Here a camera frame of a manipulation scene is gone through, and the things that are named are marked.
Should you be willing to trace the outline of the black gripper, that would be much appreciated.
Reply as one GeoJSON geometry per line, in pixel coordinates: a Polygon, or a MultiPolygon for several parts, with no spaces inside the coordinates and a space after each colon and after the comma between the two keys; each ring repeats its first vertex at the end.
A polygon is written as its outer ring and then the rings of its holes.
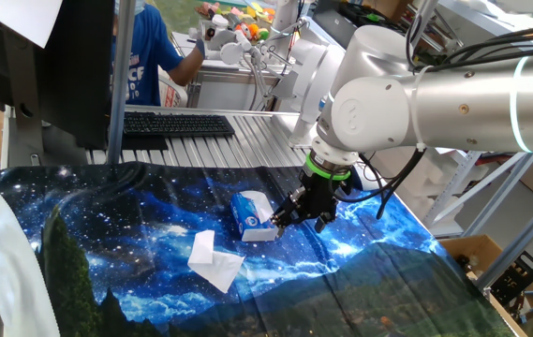
{"type": "Polygon", "coordinates": [[[330,181],[311,170],[301,170],[300,186],[289,192],[282,204],[270,216],[270,222],[277,228],[277,238],[281,238],[290,225],[301,224],[303,220],[316,219],[314,229],[321,233],[336,218],[337,198],[333,192],[347,184],[348,173],[335,175],[330,181]]]}

